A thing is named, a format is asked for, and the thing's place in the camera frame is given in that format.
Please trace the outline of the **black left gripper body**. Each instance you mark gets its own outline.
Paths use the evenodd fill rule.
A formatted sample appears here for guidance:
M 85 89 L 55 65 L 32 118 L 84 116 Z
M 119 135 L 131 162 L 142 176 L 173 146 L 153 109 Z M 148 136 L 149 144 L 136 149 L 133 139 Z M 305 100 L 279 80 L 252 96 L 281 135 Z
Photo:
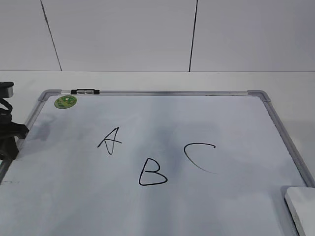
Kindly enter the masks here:
M 24 124 L 9 122 L 0 124 L 0 159 L 2 161 L 15 160 L 19 150 L 15 138 L 25 139 L 29 129 Z

